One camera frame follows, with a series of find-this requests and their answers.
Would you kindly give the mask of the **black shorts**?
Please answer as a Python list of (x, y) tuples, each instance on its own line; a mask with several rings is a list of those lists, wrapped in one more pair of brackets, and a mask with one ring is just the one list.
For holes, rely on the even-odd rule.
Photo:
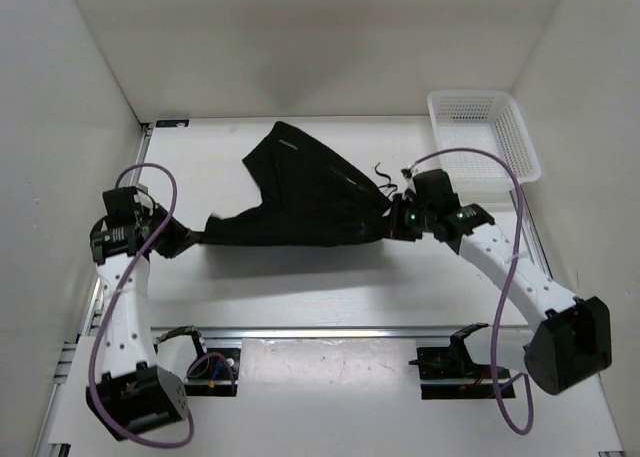
[(283, 121), (243, 159), (261, 203), (210, 216), (198, 242), (219, 246), (334, 247), (389, 234), (391, 201), (338, 153)]

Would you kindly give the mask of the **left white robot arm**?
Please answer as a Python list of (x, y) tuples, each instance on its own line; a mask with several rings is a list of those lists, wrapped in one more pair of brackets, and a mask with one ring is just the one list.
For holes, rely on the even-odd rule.
[(150, 255), (173, 258), (197, 237), (143, 190), (103, 194), (105, 216), (90, 232), (108, 318), (96, 338), (94, 385), (86, 402), (118, 441), (185, 420), (185, 382), (206, 372), (210, 354), (198, 331), (179, 327), (154, 338), (146, 307)]

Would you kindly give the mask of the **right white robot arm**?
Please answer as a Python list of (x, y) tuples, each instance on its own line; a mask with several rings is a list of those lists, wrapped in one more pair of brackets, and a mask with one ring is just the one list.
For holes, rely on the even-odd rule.
[(506, 291), (528, 325), (493, 344), (491, 325), (471, 324), (451, 336), (442, 357), (421, 360), (420, 367), (470, 377), (496, 364), (557, 395), (611, 366), (610, 312), (600, 298), (577, 296), (514, 250), (513, 240), (486, 210), (460, 203), (445, 171), (402, 174), (407, 188), (392, 199), (390, 238), (416, 241), (432, 235)]

